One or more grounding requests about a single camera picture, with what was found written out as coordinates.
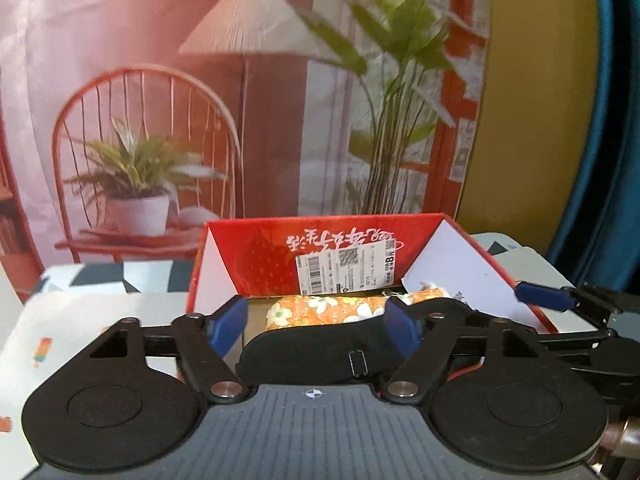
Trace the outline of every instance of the red cardboard box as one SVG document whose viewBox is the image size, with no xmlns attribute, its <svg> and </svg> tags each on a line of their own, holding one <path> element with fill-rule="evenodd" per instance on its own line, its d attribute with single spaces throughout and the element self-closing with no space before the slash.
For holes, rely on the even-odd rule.
<svg viewBox="0 0 640 480">
<path fill-rule="evenodd" d="M 210 314 L 231 296 L 299 294 L 296 256 L 396 240 L 394 284 L 425 283 L 494 316 L 539 332 L 556 328 L 535 306 L 516 300 L 513 281 L 445 214 L 258 218 L 210 222 L 204 230 L 187 312 Z"/>
</svg>

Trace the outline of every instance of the floor lamp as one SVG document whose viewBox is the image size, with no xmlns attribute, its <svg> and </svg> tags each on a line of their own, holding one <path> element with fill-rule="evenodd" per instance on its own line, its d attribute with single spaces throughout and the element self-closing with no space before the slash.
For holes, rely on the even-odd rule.
<svg viewBox="0 0 640 480">
<path fill-rule="evenodd" d="M 313 59 L 332 56 L 309 32 L 287 0 L 219 0 L 180 47 L 181 54 L 242 56 L 240 85 L 240 168 L 244 207 L 244 123 L 251 54 L 289 54 Z"/>
</svg>

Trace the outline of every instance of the yellow wall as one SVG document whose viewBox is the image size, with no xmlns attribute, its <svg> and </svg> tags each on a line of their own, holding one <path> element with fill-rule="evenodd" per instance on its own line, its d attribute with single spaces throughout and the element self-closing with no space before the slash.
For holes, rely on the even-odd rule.
<svg viewBox="0 0 640 480">
<path fill-rule="evenodd" d="M 597 64 L 596 0 L 492 0 L 486 83 L 458 221 L 544 252 L 571 191 Z"/>
</svg>

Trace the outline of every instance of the white sticker label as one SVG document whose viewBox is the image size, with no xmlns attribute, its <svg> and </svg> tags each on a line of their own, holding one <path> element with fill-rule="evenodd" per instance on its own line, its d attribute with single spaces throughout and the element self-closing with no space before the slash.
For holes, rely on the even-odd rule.
<svg viewBox="0 0 640 480">
<path fill-rule="evenodd" d="M 396 240 L 381 240 L 296 257 L 300 294 L 344 294 L 394 282 Z"/>
</svg>

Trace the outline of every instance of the blue curtain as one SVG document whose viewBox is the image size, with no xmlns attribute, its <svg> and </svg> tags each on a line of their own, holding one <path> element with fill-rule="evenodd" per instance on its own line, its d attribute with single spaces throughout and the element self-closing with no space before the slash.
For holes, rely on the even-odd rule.
<svg viewBox="0 0 640 480">
<path fill-rule="evenodd" d="M 624 290 L 640 260 L 640 0 L 598 0 L 598 18 L 590 130 L 547 259 L 573 283 Z"/>
</svg>

